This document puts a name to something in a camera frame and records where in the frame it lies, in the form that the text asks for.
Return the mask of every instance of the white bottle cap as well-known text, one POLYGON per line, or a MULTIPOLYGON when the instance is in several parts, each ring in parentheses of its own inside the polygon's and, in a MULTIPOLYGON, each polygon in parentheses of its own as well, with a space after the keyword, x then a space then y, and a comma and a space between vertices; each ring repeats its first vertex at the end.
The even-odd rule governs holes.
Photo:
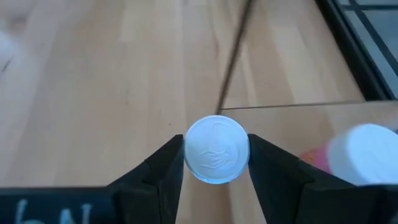
POLYGON ((225 116, 207 116, 185 135, 185 162, 198 179, 223 184, 239 176, 249 160, 249 138, 242 126, 225 116))
POLYGON ((362 124, 331 140, 328 163, 333 175, 354 185, 398 184, 398 135, 362 124))

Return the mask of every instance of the pink label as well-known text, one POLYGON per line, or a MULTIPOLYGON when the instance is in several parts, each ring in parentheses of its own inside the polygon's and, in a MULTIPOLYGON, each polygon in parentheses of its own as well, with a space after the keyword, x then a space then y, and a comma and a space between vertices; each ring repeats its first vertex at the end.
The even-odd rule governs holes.
POLYGON ((328 145, 312 149, 300 156, 300 158, 308 164, 331 174, 328 158, 327 158, 328 145))

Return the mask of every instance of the plastic cap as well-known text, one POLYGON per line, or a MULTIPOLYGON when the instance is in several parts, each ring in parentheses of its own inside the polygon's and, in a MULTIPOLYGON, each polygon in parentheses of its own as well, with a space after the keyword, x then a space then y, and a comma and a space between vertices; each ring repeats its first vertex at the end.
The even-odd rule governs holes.
POLYGON ((225 116, 202 118, 185 135, 185 162, 193 175, 209 184, 223 184, 239 176, 249 151, 244 129, 225 116))
POLYGON ((398 184, 398 135, 359 125, 332 139, 328 161, 333 175, 355 185, 398 184))

